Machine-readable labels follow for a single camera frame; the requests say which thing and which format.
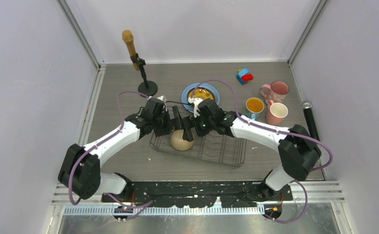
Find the light blue plate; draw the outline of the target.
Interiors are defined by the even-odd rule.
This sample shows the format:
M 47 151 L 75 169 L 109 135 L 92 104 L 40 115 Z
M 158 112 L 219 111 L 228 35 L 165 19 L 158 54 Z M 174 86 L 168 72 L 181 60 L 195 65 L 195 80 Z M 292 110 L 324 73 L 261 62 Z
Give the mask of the light blue plate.
M 181 95 L 181 102 L 184 103 L 183 106 L 185 109 L 187 109 L 190 113 L 193 113 L 193 108 L 188 104 L 188 102 L 186 100 L 184 100 L 185 98 L 185 95 L 188 93 L 188 91 L 190 89 L 193 89 L 195 88 L 196 86 L 198 85 L 198 83 L 194 83 L 194 84 L 191 84 L 189 85 L 187 88 L 184 89 L 184 91 L 182 92 L 182 95 Z M 203 83 L 199 86 L 200 87 L 204 87 L 204 88 L 207 88 L 209 90 L 211 90 L 215 96 L 215 102 L 217 104 L 219 104 L 220 102 L 220 95 L 219 95 L 219 92 L 217 91 L 216 88 L 214 88 L 212 85 L 210 84 L 207 84 L 207 83 Z

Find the blue glazed mug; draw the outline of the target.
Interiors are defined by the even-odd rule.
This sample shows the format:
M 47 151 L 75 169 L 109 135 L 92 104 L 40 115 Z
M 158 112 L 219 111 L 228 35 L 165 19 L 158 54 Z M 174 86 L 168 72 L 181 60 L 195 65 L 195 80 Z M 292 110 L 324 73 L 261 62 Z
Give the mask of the blue glazed mug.
M 263 101 L 256 97 L 249 98 L 246 103 L 246 110 L 244 115 L 252 120 L 257 120 L 265 108 Z

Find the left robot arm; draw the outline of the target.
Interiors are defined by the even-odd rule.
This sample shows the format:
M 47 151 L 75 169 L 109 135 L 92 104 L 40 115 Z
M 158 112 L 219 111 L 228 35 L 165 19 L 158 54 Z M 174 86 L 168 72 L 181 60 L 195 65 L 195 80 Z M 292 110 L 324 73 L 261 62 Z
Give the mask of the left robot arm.
M 152 133 L 169 133 L 171 122 L 167 120 L 165 96 L 151 97 L 139 114 L 128 116 L 123 123 L 84 146 L 71 145 L 58 173 L 58 181 L 81 199 L 89 199 L 96 193 L 113 194 L 119 201 L 132 197 L 129 180 L 119 173 L 101 172 L 103 164 L 127 145 Z

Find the plain pink mug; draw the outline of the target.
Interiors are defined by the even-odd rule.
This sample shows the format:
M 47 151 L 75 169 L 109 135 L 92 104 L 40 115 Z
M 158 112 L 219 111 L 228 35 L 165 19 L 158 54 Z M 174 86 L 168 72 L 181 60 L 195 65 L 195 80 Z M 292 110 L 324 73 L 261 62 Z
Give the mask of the plain pink mug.
M 265 117 L 267 124 L 278 125 L 287 115 L 288 108 L 284 104 L 274 102 L 273 100 L 268 101 L 267 114 Z

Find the yellow plate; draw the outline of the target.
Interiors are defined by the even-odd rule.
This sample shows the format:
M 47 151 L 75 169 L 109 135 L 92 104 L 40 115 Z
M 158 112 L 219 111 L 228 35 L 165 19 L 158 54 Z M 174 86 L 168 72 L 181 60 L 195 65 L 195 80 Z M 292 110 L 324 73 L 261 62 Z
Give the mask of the yellow plate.
M 215 101 L 215 96 L 211 90 L 204 87 L 190 89 L 184 98 L 191 105 L 198 104 L 206 99 Z

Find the pink patterned mug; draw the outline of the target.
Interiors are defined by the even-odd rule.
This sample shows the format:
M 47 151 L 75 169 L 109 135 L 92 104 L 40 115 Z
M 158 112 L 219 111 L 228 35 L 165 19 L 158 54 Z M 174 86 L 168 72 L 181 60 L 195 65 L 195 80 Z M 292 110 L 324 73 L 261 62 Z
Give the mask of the pink patterned mug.
M 263 84 L 260 88 L 260 93 L 268 104 L 270 100 L 276 103 L 281 103 L 286 95 L 289 93 L 290 88 L 287 83 L 283 81 L 274 81 L 271 84 Z

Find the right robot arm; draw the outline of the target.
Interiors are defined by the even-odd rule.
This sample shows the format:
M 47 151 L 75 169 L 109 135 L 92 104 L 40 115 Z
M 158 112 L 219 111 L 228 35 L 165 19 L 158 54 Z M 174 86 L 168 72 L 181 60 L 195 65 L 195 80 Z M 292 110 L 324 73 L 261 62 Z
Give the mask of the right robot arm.
M 306 180 L 321 157 L 321 150 L 301 125 L 277 127 L 224 111 L 211 99 L 189 98 L 193 107 L 191 122 L 198 136 L 211 131 L 220 135 L 243 138 L 279 153 L 281 164 L 271 170 L 258 186 L 262 198 L 274 200 L 290 182 Z

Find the beige floral bowl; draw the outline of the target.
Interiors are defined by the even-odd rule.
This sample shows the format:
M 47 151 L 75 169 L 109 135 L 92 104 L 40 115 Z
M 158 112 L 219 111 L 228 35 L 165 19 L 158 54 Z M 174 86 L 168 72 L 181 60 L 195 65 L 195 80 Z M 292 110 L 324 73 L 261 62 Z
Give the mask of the beige floral bowl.
M 183 139 L 184 130 L 177 130 L 171 133 L 171 145 L 178 151 L 186 151 L 190 149 L 195 141 L 187 141 Z

